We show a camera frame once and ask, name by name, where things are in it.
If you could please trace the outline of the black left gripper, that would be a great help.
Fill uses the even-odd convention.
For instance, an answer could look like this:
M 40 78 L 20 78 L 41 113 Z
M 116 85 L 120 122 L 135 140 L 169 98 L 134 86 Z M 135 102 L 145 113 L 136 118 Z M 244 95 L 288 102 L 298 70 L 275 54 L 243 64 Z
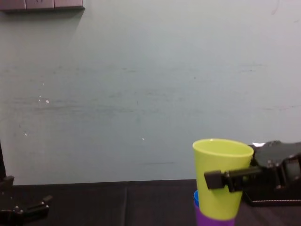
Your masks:
M 48 195 L 41 201 L 27 206 L 14 206 L 11 189 L 14 182 L 13 176 L 0 179 L 0 225 L 22 226 L 48 216 L 53 196 Z

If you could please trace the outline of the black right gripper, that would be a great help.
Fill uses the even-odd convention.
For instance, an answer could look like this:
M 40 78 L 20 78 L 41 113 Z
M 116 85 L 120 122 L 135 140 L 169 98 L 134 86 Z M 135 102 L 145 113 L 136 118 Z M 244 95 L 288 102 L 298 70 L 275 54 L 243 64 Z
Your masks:
M 258 179 L 263 187 L 281 189 L 301 179 L 300 142 L 267 142 L 256 148 L 253 160 L 256 167 L 205 172 L 207 188 L 215 190 L 227 186 L 230 193 L 240 192 Z

